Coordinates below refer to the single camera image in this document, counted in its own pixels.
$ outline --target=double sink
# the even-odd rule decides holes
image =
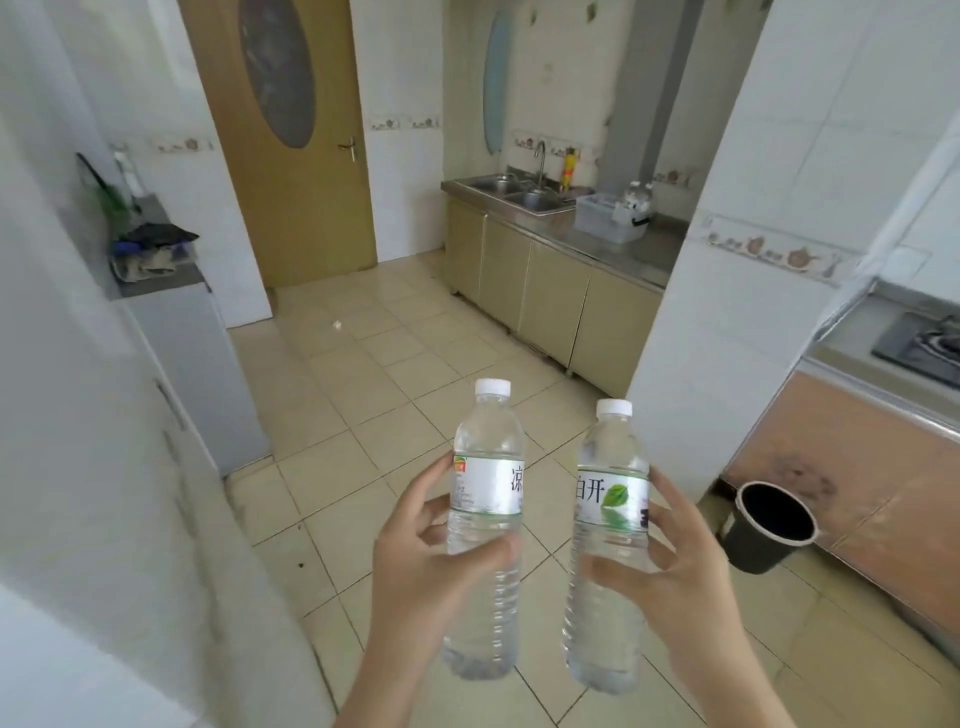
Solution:
[[[464,184],[534,215],[552,215],[577,205],[575,200],[568,200],[549,187],[537,186],[533,180],[523,179],[512,172],[474,177]]]

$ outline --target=oval frosted glass window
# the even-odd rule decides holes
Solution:
[[[497,11],[487,39],[483,69],[483,131],[492,155],[503,146],[503,117],[507,106],[507,63],[510,59],[510,14]]]
[[[317,99],[310,47],[292,0],[240,0],[240,46],[263,118],[280,141],[302,149]]]

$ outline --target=left hand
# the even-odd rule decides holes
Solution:
[[[419,682],[470,589],[505,570],[520,553],[516,533],[449,556],[431,546],[446,541],[450,496],[425,501],[453,465],[453,452],[415,477],[400,496],[373,546],[373,606],[368,658],[387,661]]]

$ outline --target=gas stove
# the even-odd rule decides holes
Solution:
[[[960,323],[905,313],[880,337],[873,356],[960,389]]]

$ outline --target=tiled floor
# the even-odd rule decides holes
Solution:
[[[334,699],[346,697],[363,654],[380,524],[448,447],[473,381],[498,376],[513,383],[529,435],[519,664],[489,684],[433,666],[412,725],[703,725],[652,636],[627,696],[585,693],[567,674],[559,621],[572,472],[601,395],[450,296],[441,261],[431,253],[280,290],[273,321],[231,332],[276,460],[236,473],[228,494],[303,619]],[[722,501],[703,505],[723,518]],[[960,725],[960,673],[849,570],[810,551],[733,580],[756,652],[800,728]]]

